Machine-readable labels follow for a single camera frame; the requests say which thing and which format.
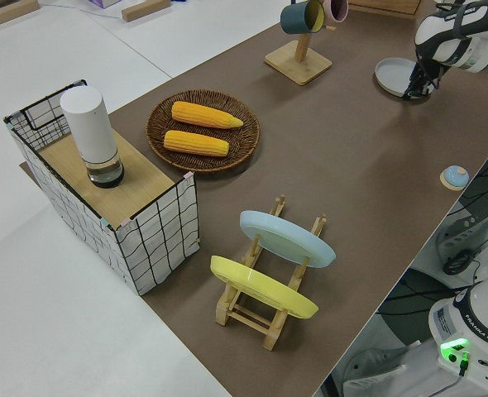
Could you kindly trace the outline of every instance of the brown table mat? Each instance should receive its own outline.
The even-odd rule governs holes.
[[[246,170],[198,177],[201,249],[143,297],[232,395],[311,395],[456,202],[459,193],[444,188],[439,174],[455,164],[474,175],[487,159],[488,71],[450,70],[422,102],[405,103],[378,86],[380,60],[414,60],[417,25],[350,12],[335,32],[313,35],[310,48],[333,66],[303,87],[264,63],[294,39],[273,26],[111,115],[114,128],[174,179],[183,172],[151,151],[144,132],[165,98],[219,90],[261,123]],[[215,323],[223,284],[209,259],[240,260],[249,245],[240,212],[268,212],[278,194],[287,198],[284,218],[301,227],[328,215],[322,239],[337,259],[307,270],[299,291],[320,310],[309,320],[289,318],[268,352],[257,331],[232,319],[225,328]],[[292,271],[268,252],[256,268],[284,282]]]

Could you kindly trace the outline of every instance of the grid patterned box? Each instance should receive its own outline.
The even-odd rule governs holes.
[[[194,175],[184,178],[112,227],[81,197],[39,150],[70,134],[60,97],[84,80],[5,117],[36,182],[65,223],[91,246],[137,294],[160,284],[199,249],[199,221]]]

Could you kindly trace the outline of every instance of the white cylindrical speaker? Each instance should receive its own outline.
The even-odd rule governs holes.
[[[124,168],[102,94],[86,85],[73,87],[62,94],[60,107],[90,180],[101,188],[117,186]]]

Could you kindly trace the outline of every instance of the yellow corn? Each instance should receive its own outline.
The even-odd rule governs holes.
[[[172,104],[172,118],[178,122],[213,128],[234,128],[244,124],[228,112],[183,101]]]
[[[216,157],[224,157],[229,151],[229,143],[222,139],[177,130],[167,131],[163,140],[163,147],[170,151]]]

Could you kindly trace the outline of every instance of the wicker plate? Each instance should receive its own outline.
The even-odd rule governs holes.
[[[244,125],[228,130],[193,126],[172,119],[170,109],[175,101],[197,103],[223,110],[240,118]],[[214,136],[229,142],[229,152],[225,157],[190,155],[168,151],[163,147],[163,139],[168,130],[181,130]],[[241,164],[253,153],[259,141],[261,128],[255,114],[238,99],[207,89],[195,89],[177,93],[157,105],[146,124],[146,137],[154,152],[168,163],[194,172],[217,172],[228,170]]]

